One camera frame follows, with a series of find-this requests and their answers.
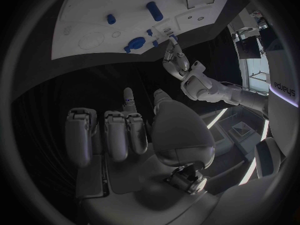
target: cable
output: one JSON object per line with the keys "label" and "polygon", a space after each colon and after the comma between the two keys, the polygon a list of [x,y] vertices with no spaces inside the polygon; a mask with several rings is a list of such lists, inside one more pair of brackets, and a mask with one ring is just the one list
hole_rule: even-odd
{"label": "cable", "polygon": [[250,88],[247,88],[247,87],[244,87],[244,86],[241,86],[241,85],[237,85],[237,84],[234,84],[234,83],[229,82],[229,81],[220,81],[220,83],[221,83],[221,84],[222,84],[222,83],[227,83],[227,84],[235,85],[235,86],[237,86],[237,87],[240,87],[240,88],[243,88],[243,89],[247,89],[247,90],[249,90],[249,91],[253,91],[253,92],[256,92],[256,93],[262,93],[264,96],[267,96],[267,95],[264,94],[264,93],[268,93],[267,91],[255,91],[255,90],[253,90],[253,89],[250,89]]}

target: robotic hand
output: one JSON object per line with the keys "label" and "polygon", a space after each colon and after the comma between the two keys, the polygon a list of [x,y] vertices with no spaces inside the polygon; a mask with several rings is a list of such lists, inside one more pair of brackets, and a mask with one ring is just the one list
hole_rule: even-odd
{"label": "robotic hand", "polygon": [[245,107],[262,112],[268,119],[268,98],[257,92],[245,91],[237,85],[225,86],[203,74],[205,66],[196,61],[191,66],[177,41],[170,37],[169,45],[163,59],[163,67],[181,81],[181,90],[190,99],[216,103],[223,100],[231,105]]}

